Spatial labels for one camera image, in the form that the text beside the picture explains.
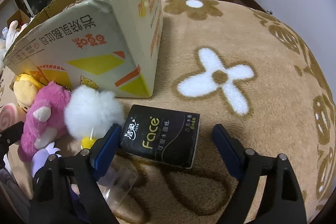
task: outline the carpet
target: carpet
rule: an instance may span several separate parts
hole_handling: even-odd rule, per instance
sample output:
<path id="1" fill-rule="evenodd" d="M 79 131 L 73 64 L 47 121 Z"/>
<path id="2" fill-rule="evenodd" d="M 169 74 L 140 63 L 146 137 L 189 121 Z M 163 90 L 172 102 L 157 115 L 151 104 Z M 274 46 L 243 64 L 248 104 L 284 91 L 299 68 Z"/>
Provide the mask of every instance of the carpet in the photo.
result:
<path id="1" fill-rule="evenodd" d="M 260 155 L 285 153 L 313 219 L 335 188 L 335 104 L 312 52 L 289 26 L 263 12 L 214 0 L 162 2 L 164 25 L 154 93 L 132 104 L 201 114 L 192 169 L 162 165 L 118 151 L 137 181 L 115 215 L 120 223 L 216 223 L 237 182 L 211 141 L 221 123 L 244 147 Z M 79 143 L 58 140 L 63 155 Z M 17 147 L 11 147 L 15 177 L 24 177 Z M 263 194 L 260 179 L 246 219 Z"/>

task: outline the yellow plush toy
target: yellow plush toy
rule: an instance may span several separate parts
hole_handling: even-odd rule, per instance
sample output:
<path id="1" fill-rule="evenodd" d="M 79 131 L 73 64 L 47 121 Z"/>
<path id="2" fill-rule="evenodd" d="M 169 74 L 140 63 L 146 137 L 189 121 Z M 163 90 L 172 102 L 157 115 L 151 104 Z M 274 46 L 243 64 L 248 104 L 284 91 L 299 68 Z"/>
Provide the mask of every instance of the yellow plush toy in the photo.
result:
<path id="1" fill-rule="evenodd" d="M 41 88 L 44 87 L 44 85 L 42 85 L 40 82 L 38 82 L 38 80 L 36 80 L 34 77 L 32 77 L 31 75 L 27 75 L 27 74 L 20 74 L 17 78 L 16 81 L 30 81 L 34 84 L 34 86 L 37 88 L 37 90 L 40 90 Z"/>
<path id="2" fill-rule="evenodd" d="M 43 87 L 44 85 L 27 74 L 21 74 L 16 78 L 13 85 L 14 95 L 19 106 L 23 108 L 25 112 L 28 112 L 35 100 L 36 94 Z"/>

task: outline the stuffed toy on shelf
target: stuffed toy on shelf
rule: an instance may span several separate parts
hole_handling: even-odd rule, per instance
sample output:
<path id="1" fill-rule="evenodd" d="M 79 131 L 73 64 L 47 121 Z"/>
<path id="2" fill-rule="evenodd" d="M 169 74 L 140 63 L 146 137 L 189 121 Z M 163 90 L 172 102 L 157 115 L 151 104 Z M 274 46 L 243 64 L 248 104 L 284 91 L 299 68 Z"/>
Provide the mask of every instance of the stuffed toy on shelf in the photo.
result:
<path id="1" fill-rule="evenodd" d="M 34 154 L 67 133 L 64 109 L 70 101 L 70 91 L 53 81 L 41 88 L 28 110 L 18 148 L 24 162 L 30 162 Z"/>

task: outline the plush toy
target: plush toy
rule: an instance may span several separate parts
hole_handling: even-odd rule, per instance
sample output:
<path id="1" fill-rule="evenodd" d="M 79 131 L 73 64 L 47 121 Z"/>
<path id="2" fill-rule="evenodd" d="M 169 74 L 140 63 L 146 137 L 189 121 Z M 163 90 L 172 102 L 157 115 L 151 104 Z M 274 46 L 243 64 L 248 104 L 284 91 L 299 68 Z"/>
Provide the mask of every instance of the plush toy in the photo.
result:
<path id="1" fill-rule="evenodd" d="M 47 145 L 46 148 L 42 148 L 39 151 L 35 153 L 31 160 L 31 176 L 34 177 L 36 172 L 42 168 L 48 158 L 51 154 L 56 154 L 56 152 L 60 151 L 59 148 L 54 147 L 55 143 L 52 142 Z"/>
<path id="2" fill-rule="evenodd" d="M 18 148 L 22 161 L 31 161 L 38 150 L 67 133 L 63 113 L 69 101 L 70 91 L 54 82 L 41 88 L 27 112 L 23 127 Z"/>
<path id="3" fill-rule="evenodd" d="M 112 124 L 123 126 L 125 122 L 123 106 L 113 92 L 99 92 L 85 85 L 72 92 L 64 120 L 69 134 L 76 139 L 102 138 Z"/>
<path id="4" fill-rule="evenodd" d="M 3 35 L 3 38 L 6 40 L 6 37 L 7 37 L 7 34 L 8 34 L 8 27 L 4 27 L 2 29 L 2 35 Z"/>
<path id="5" fill-rule="evenodd" d="M 7 51 L 6 51 L 5 48 L 0 49 L 0 74 L 1 74 L 2 70 L 5 67 L 5 64 L 3 63 L 3 59 L 4 59 L 5 55 L 6 55 L 6 52 Z"/>
<path id="6" fill-rule="evenodd" d="M 1 108 L 0 112 L 0 132 L 11 127 L 19 121 L 26 120 L 26 112 L 18 105 L 8 103 Z"/>
<path id="7" fill-rule="evenodd" d="M 13 85 L 14 95 L 19 106 L 23 108 L 25 112 L 30 109 L 38 91 L 43 87 L 44 85 L 27 74 L 21 74 L 16 78 Z"/>
<path id="8" fill-rule="evenodd" d="M 16 30 L 16 27 L 18 26 L 18 21 L 14 20 L 9 25 L 8 33 L 6 36 L 6 50 L 8 51 L 11 45 L 14 43 L 15 39 L 19 36 L 19 34 L 28 26 L 28 24 L 24 24 L 21 27 L 20 31 Z"/>
<path id="9" fill-rule="evenodd" d="M 32 77 L 31 75 L 27 75 L 25 73 L 20 74 L 18 77 L 16 77 L 16 81 L 30 81 L 34 84 L 37 90 L 40 90 L 41 88 L 44 87 L 44 85 L 38 82 L 38 80 L 36 80 L 34 77 Z"/>

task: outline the white fluffy plush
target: white fluffy plush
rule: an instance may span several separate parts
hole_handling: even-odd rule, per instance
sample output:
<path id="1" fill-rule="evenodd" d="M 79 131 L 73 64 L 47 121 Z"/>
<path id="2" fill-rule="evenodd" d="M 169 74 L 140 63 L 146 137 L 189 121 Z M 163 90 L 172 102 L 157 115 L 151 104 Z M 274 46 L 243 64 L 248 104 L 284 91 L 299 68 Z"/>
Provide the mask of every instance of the white fluffy plush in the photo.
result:
<path id="1" fill-rule="evenodd" d="M 64 111 L 68 131 L 76 139 L 102 138 L 112 124 L 124 125 L 124 109 L 111 91 L 99 92 L 81 85 L 71 95 Z"/>

